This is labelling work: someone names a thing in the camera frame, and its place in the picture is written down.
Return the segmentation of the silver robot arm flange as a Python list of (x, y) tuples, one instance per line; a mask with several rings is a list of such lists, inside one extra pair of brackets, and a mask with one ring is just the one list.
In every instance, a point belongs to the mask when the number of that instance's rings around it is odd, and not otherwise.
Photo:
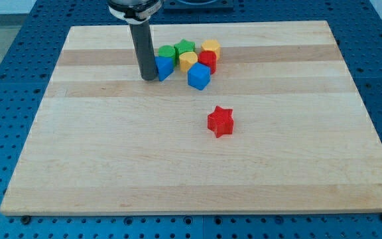
[(163, 0), (107, 0), (109, 12), (128, 24), (148, 21), (163, 5)]

